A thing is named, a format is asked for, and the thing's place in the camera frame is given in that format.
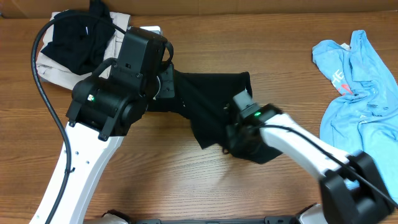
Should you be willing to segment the black polo shirt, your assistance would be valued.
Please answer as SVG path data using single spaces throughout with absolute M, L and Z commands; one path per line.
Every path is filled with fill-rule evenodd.
M 150 112 L 177 113 L 190 120 L 195 139 L 202 149 L 214 144 L 223 153 L 258 164 L 282 153 L 262 141 L 259 130 L 248 130 L 241 123 L 233 97 L 242 91 L 252 96 L 250 74 L 182 73 L 174 71 L 173 98 L 149 103 Z

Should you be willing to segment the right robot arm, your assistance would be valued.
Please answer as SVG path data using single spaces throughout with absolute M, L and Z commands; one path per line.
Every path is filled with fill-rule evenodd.
M 227 151 L 258 164 L 289 156 L 319 184 L 321 203 L 292 216 L 289 223 L 379 223 L 397 209 L 372 159 L 337 149 L 299 126 L 287 113 L 259 106 L 247 91 L 225 106 Z

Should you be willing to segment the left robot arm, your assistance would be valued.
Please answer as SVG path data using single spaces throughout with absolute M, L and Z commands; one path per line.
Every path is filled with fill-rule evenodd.
M 32 223 L 82 223 L 100 177 L 148 104 L 174 95 L 172 44 L 158 27 L 132 27 L 117 58 L 72 91 L 63 147 Z

